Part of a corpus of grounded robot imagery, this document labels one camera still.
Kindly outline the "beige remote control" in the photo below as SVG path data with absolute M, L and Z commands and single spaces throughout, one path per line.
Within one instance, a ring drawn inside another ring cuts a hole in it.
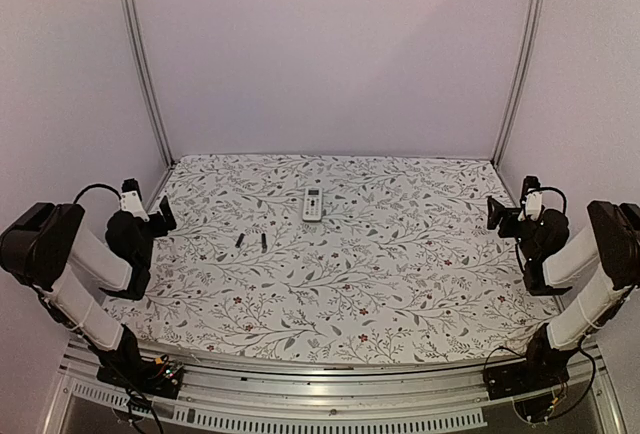
M 301 214 L 304 222 L 316 223 L 322 220 L 323 190 L 320 187 L 305 189 Z

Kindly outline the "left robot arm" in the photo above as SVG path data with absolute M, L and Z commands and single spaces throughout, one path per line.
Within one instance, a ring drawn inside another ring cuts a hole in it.
M 136 336 L 100 307 L 78 276 L 91 276 L 108 296 L 141 300 L 154 242 L 174 228 L 174 220 L 163 211 L 140 216 L 118 210 L 99 239 L 84 217 L 78 203 L 34 204 L 1 234 L 2 269 L 35 291 L 56 321 L 83 336 L 126 387 L 173 374 L 167 356 L 142 358 Z

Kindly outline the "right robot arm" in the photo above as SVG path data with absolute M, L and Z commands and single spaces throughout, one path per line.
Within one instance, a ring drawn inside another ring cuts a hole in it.
M 560 296 L 587 268 L 594 272 L 568 307 L 530 339 L 517 381 L 537 390 L 566 367 L 584 339 L 600 330 L 639 287 L 639 206 L 594 200 L 590 223 L 574 237 L 563 212 L 545 208 L 531 191 L 519 208 L 487 198 L 487 228 L 516 241 L 516 260 L 527 292 Z

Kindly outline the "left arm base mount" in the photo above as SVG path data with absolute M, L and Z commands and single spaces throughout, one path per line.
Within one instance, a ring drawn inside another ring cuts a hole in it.
M 103 383 L 168 399 L 178 397 L 183 377 L 184 367 L 167 355 L 156 360 L 107 358 L 97 373 Z

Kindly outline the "left aluminium frame post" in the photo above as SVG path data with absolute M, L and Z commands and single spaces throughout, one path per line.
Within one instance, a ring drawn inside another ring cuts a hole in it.
M 125 27 L 138 77 L 140 91 L 147 111 L 152 133 L 161 159 L 166 168 L 175 164 L 169 137 L 162 119 L 159 102 L 153 85 L 153 78 L 147 58 L 142 26 L 138 15 L 136 0 L 121 0 Z

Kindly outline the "right aluminium frame post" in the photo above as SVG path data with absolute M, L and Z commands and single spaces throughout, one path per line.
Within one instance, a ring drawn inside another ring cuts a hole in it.
M 528 0 L 522 39 L 509 94 L 494 145 L 491 163 L 500 169 L 515 125 L 519 104 L 524 92 L 529 65 L 534 52 L 544 0 Z

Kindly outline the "aluminium frame post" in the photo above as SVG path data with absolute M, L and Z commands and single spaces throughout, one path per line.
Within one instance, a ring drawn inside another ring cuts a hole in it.
M 529 65 L 534 52 L 544 0 L 528 0 L 522 39 L 509 94 L 494 145 L 491 163 L 500 169 L 515 125 L 519 104 L 524 92 Z
M 121 0 L 125 27 L 138 77 L 140 91 L 147 111 L 152 133 L 161 159 L 166 168 L 175 164 L 169 137 L 162 119 L 159 102 L 153 85 L 153 78 L 147 58 L 142 26 L 138 15 L 136 0 Z

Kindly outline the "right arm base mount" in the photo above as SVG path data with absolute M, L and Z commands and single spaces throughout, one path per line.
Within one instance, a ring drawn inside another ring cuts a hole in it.
M 548 374 L 528 367 L 525 361 L 485 366 L 483 382 L 490 400 L 511 398 L 518 416 L 529 423 L 548 421 L 566 394 L 566 368 Z

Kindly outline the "aluminium front rail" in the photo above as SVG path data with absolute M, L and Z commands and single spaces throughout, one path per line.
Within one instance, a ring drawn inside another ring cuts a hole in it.
M 513 357 L 444 364 L 330 365 L 258 360 L 145 343 L 184 365 L 176 399 L 146 412 L 101 383 L 88 348 L 70 341 L 55 376 L 46 433 L 623 433 L 595 344 L 569 364 L 559 418 L 526 421 L 518 398 L 491 399 L 484 371 Z

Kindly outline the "floral tablecloth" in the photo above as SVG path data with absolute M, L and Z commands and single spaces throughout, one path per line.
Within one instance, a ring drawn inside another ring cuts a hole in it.
M 302 220 L 308 187 L 323 190 L 320 222 Z M 141 340 L 310 363 L 454 362 L 522 351 L 558 311 L 526 291 L 513 242 L 486 228 L 487 197 L 509 199 L 486 161 L 186 156 L 164 192 L 177 227 L 155 243 L 145 296 L 104 302 Z

